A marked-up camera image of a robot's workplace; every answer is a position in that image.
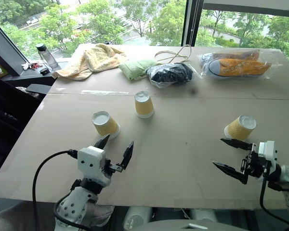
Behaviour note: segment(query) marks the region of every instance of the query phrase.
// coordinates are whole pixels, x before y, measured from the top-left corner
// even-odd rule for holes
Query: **upside-down paper cup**
[[[110,134],[109,139],[113,139],[120,133],[120,126],[117,122],[110,116],[108,112],[100,111],[93,114],[92,122],[101,135]]]
[[[249,115],[240,115],[231,124],[225,127],[224,133],[227,138],[245,140],[256,128],[256,120]]]
[[[154,108],[149,92],[143,90],[135,94],[136,114],[140,118],[149,118],[154,113]]]

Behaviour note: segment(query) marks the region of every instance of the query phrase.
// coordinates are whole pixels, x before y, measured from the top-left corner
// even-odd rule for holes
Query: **yellow towel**
[[[109,45],[81,44],[72,55],[67,67],[56,71],[53,76],[81,80],[89,77],[92,72],[115,68],[127,60],[125,53]]]

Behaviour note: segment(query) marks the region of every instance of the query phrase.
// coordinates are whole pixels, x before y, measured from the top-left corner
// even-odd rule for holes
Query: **window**
[[[289,60],[289,17],[202,10],[196,46],[280,49]]]
[[[30,60],[44,43],[55,58],[81,43],[180,46],[186,0],[2,0],[0,27]]]

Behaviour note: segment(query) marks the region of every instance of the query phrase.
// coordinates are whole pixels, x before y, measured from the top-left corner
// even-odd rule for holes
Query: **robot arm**
[[[110,184],[112,174],[126,169],[131,159],[133,142],[125,150],[121,164],[112,165],[105,158],[103,150],[108,138],[109,135],[102,137],[95,146],[83,148],[73,156],[78,160],[78,169],[82,171],[84,178],[76,180],[71,192],[57,202],[54,208],[55,231],[90,231],[90,227],[81,225],[87,202],[90,200],[96,203],[97,195]]]
[[[233,167],[225,164],[213,162],[216,167],[225,174],[240,180],[243,184],[247,184],[248,176],[260,177],[263,175],[268,181],[269,188],[283,192],[289,211],[289,166],[277,164],[275,142],[260,142],[258,152],[256,152],[254,143],[248,144],[235,139],[221,140],[235,148],[248,150],[250,153],[242,161],[241,172],[237,172]]]

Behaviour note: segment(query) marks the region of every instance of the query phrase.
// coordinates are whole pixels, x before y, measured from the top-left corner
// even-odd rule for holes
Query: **plastic bag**
[[[199,55],[201,78],[270,78],[278,66],[277,50],[240,49]]]
[[[153,85],[158,88],[165,88],[173,84],[183,84],[191,81],[196,71],[189,64],[170,63],[152,66],[145,73]]]

